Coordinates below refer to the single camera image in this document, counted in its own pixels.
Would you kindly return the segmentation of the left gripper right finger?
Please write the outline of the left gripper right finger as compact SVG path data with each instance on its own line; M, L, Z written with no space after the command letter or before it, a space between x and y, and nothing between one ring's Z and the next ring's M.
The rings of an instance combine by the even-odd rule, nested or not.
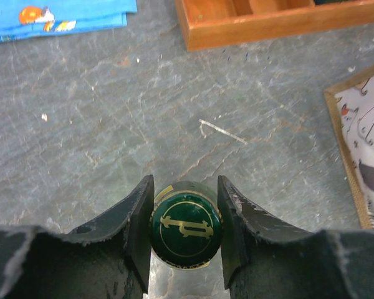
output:
M232 298L374 298L374 230L309 232L218 177L224 286Z

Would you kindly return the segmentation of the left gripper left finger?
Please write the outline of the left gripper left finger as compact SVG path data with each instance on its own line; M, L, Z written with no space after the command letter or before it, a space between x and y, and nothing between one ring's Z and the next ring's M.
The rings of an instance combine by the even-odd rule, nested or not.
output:
M153 176L67 234L0 225L0 298L141 298L148 291Z

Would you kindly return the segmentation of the green glass bottle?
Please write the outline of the green glass bottle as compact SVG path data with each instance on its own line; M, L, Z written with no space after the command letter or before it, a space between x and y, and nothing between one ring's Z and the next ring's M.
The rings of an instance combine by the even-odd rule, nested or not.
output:
M194 181L170 184L154 198L149 228L152 249L162 262L180 270L203 268L224 234L217 194Z

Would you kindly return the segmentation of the canvas tote bag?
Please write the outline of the canvas tote bag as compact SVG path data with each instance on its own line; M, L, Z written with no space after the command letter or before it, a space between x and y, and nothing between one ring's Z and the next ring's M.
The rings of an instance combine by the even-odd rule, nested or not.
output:
M374 65L324 97L360 224L374 229Z

